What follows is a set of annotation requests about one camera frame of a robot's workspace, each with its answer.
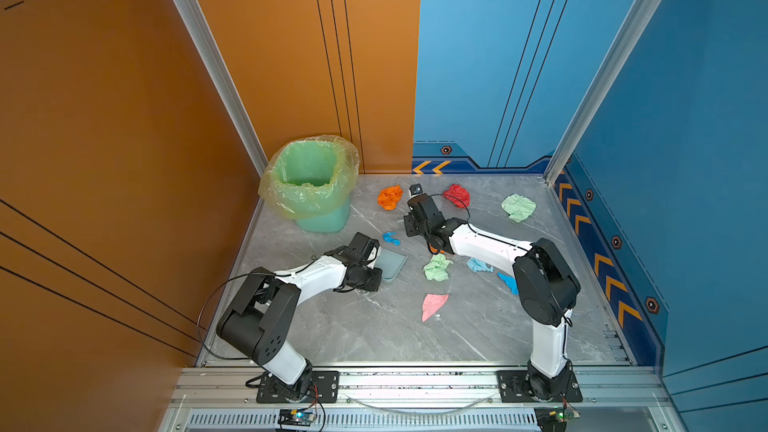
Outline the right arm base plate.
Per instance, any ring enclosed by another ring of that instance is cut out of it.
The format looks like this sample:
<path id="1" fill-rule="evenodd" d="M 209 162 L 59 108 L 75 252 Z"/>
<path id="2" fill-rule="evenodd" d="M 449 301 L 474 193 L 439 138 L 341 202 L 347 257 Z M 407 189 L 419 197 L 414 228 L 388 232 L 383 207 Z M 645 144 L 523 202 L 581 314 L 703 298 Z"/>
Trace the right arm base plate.
<path id="1" fill-rule="evenodd" d="M 531 370 L 500 370 L 496 372 L 497 386 L 503 403 L 581 403 L 583 395 L 575 372 L 566 366 L 557 376 L 549 378 Z"/>

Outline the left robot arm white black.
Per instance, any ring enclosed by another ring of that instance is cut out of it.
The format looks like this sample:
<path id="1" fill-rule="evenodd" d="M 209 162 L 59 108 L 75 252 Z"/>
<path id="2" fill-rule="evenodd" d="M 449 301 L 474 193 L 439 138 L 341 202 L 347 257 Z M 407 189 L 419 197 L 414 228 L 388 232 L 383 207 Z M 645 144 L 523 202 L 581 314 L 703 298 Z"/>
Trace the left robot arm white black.
<path id="1" fill-rule="evenodd" d="M 380 243 L 362 233 L 308 264 L 286 271 L 254 269 L 222 313 L 216 335 L 253 361 L 288 395 L 312 385 L 311 362 L 288 342 L 296 309 L 324 292 L 376 292 L 383 271 L 376 265 Z"/>

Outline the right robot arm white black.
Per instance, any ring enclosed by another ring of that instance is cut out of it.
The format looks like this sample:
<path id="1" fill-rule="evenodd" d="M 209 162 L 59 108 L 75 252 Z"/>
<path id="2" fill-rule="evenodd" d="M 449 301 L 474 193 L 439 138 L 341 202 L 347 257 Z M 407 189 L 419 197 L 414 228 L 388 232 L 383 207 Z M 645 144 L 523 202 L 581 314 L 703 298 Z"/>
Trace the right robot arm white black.
<path id="1" fill-rule="evenodd" d="M 409 189 L 406 235 L 421 236 L 437 254 L 479 259 L 512 274 L 522 308 L 532 320 L 532 351 L 527 369 L 499 372 L 504 402 L 583 400 L 567 338 L 581 285 L 557 246 L 549 239 L 519 241 L 477 229 L 467 220 L 447 218 L 419 184 Z"/>

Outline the grey-blue dustpan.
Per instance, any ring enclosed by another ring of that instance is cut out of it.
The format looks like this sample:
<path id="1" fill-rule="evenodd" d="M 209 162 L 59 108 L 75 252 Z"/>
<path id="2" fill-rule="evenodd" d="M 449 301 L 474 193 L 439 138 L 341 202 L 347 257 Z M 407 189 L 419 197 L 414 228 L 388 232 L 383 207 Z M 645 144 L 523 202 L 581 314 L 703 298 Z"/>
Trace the grey-blue dustpan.
<path id="1" fill-rule="evenodd" d="M 382 249 L 382 254 L 377 261 L 376 267 L 382 272 L 382 281 L 392 282 L 402 270 L 406 261 L 407 256 L 387 249 Z"/>

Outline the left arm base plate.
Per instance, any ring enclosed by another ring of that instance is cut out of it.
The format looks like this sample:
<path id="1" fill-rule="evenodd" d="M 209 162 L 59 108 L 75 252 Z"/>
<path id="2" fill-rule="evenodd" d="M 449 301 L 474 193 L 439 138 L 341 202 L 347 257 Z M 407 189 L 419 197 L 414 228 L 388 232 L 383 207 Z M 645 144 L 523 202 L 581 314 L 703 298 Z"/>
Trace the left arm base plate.
<path id="1" fill-rule="evenodd" d="M 294 384 L 287 384 L 269 373 L 258 387 L 256 401 L 261 404 L 306 403 L 319 400 L 323 405 L 338 399 L 340 372 L 312 370 Z"/>

